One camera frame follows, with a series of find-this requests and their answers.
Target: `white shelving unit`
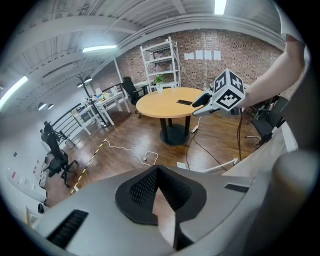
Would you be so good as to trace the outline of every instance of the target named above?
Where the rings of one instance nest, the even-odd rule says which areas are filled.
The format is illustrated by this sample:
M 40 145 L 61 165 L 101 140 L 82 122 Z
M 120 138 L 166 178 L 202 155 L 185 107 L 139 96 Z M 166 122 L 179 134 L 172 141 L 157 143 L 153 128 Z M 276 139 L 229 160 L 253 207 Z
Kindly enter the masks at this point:
M 151 85 L 151 83 L 154 80 L 152 76 L 156 76 L 156 75 L 173 73 L 173 81 L 170 82 L 169 84 L 175 84 L 177 87 L 180 86 L 180 65 L 179 65 L 179 53 L 178 53 L 177 42 L 172 41 L 171 37 L 169 36 L 164 42 L 149 46 L 144 49 L 142 48 L 142 46 L 140 46 L 140 49 L 141 49 L 146 78 L 149 84 L 148 85 L 149 93 L 151 92 L 151 88 L 154 87 Z M 170 56 L 155 58 L 156 52 L 165 50 L 165 49 L 170 50 Z M 146 56 L 145 56 L 146 52 L 148 52 L 152 56 L 151 59 L 146 60 Z M 172 70 L 153 72 L 153 73 L 148 72 L 148 68 L 150 68 L 150 65 L 152 65 L 154 69 L 156 67 L 156 64 L 160 62 L 172 62 Z

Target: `railing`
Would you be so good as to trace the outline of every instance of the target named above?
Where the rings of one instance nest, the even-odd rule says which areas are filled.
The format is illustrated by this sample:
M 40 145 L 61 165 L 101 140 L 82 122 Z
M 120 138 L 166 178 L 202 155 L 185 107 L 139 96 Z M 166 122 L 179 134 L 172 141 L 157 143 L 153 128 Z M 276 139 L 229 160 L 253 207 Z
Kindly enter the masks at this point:
M 81 105 L 81 103 L 77 104 L 76 106 L 74 106 L 73 108 L 71 108 L 70 110 L 68 110 L 66 113 L 64 113 L 57 121 L 55 121 L 52 124 L 53 129 L 57 132 L 60 133 L 62 135 L 64 135 L 66 138 L 70 138 L 77 129 L 80 131 L 80 124 L 77 121 L 77 119 L 71 114 L 71 111 L 73 111 L 74 109 L 76 109 L 77 107 L 79 107 Z M 88 119 L 90 119 L 90 116 L 88 113 L 84 113 L 81 118 L 86 121 Z M 61 139 L 59 141 L 59 145 L 62 144 L 64 142 L 64 139 Z

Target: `brick wall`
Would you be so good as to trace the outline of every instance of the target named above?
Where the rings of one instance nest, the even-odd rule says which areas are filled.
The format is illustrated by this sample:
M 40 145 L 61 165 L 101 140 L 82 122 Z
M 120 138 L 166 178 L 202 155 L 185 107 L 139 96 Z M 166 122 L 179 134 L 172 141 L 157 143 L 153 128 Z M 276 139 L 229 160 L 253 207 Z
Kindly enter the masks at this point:
M 186 73 L 200 89 L 211 83 L 225 68 L 238 74 L 246 84 L 251 84 L 274 63 L 282 53 L 278 48 L 250 35 L 218 29 L 186 30 L 167 34 L 144 42 L 143 48 L 164 42 L 168 36 L 177 41 L 179 59 Z M 184 60 L 184 53 L 195 50 L 221 51 L 221 60 Z M 122 77 L 129 76 L 133 83 L 147 80 L 140 45 L 128 50 L 117 59 Z M 166 70 L 162 63 L 159 70 Z M 103 69 L 97 76 L 109 80 L 111 74 Z M 165 80 L 173 81 L 173 74 L 165 74 Z M 181 86 L 195 87 L 181 71 Z

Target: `round wooden table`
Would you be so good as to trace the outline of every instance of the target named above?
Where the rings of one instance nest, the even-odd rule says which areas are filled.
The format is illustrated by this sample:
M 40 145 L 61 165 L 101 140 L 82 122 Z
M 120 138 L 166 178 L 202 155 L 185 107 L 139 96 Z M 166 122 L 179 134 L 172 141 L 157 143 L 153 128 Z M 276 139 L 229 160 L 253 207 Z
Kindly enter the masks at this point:
M 136 109 L 143 115 L 159 118 L 160 138 L 168 145 L 182 145 L 188 140 L 191 114 L 200 107 L 177 103 L 178 100 L 194 102 L 202 93 L 199 89 L 177 87 L 164 89 L 162 93 L 154 91 L 138 100 Z M 185 117 L 185 125 L 172 124 L 172 118 Z

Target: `vent grille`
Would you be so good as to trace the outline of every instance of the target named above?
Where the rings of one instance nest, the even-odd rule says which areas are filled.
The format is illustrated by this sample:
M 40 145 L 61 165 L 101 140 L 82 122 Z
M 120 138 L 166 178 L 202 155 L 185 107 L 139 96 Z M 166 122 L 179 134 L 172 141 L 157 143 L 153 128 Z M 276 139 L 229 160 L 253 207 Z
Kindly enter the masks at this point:
M 82 210 L 74 210 L 47 238 L 56 246 L 65 249 L 73 236 L 76 234 L 88 213 Z

